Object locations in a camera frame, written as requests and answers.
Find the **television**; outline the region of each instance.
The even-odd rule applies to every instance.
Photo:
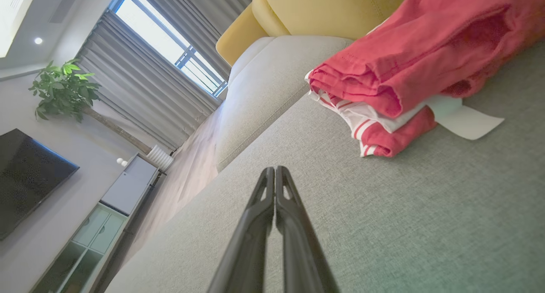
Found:
[[[79,168],[19,129],[0,135],[0,241]]]

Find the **window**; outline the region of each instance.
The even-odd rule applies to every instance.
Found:
[[[189,79],[217,96],[227,82],[147,0],[115,0],[112,10]]]

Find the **sofa cushion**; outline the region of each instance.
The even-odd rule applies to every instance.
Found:
[[[238,73],[230,77],[222,106],[216,144],[218,171],[308,91],[304,77],[309,70],[351,42],[341,37],[285,35],[260,39],[249,47],[249,57],[257,55],[246,64],[246,52],[239,58],[244,68],[234,68]]]
[[[253,44],[240,55],[237,62],[233,64],[231,74],[229,75],[229,84],[233,83],[235,78],[248,65],[248,63],[274,39],[275,37],[261,37],[257,41],[253,42]]]
[[[279,19],[292,35],[331,35],[356,40],[392,15],[401,2],[403,0],[267,0],[266,6],[274,12],[273,19]]]
[[[267,0],[252,0],[252,12],[257,22],[271,37],[289,35],[290,32],[278,19]]]
[[[290,169],[342,292],[545,287],[545,42],[465,103],[506,120],[469,141],[435,128],[393,159],[359,157],[342,118],[303,97],[119,271],[107,293],[204,292],[259,173]],[[265,291],[282,292],[282,237]]]
[[[218,53],[233,66],[240,55],[253,42],[269,36],[253,16],[252,4],[235,19],[216,43]]]

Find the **folded clothes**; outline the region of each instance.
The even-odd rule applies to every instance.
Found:
[[[437,123],[432,110],[421,103],[413,110],[389,118],[377,114],[366,103],[345,101],[324,91],[309,95],[324,107],[339,114],[348,124],[352,137],[360,141],[360,156],[393,157],[415,138],[433,129]]]
[[[360,136],[361,132],[363,132],[363,130],[360,130],[360,132],[355,131],[355,128],[357,128],[363,121],[377,122],[381,124],[384,130],[386,130],[388,133],[392,133],[401,128],[401,126],[405,125],[411,118],[413,118],[413,116],[416,115],[418,111],[420,111],[420,109],[424,107],[424,103],[419,103],[419,105],[414,107],[409,112],[396,118],[390,118],[376,112],[372,106],[363,101],[345,101],[339,97],[329,95],[322,90],[320,90],[318,93],[310,91],[309,95],[314,100],[319,101],[324,107],[327,107],[339,114],[346,121],[346,123],[353,128],[352,134],[355,138],[359,138],[358,136]]]
[[[309,75],[310,85],[388,117],[431,95],[468,97],[545,35],[545,0],[405,0],[383,25]]]

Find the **tv cabinet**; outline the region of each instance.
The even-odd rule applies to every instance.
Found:
[[[157,176],[158,167],[144,155],[132,157],[31,292],[91,291]]]

